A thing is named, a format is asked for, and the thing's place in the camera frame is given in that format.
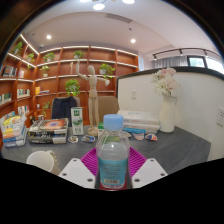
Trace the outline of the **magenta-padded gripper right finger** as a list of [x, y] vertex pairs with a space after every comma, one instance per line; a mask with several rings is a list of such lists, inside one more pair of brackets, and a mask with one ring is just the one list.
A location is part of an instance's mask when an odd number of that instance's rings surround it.
[[167, 176], [155, 158], [147, 159], [134, 148], [130, 149], [129, 174], [133, 188], [141, 188]]

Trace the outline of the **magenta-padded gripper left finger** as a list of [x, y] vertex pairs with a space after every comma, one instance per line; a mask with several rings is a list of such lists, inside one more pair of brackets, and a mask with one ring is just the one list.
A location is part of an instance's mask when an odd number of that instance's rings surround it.
[[80, 159], [72, 158], [59, 176], [78, 186], [94, 189], [98, 173], [96, 149], [93, 148]]

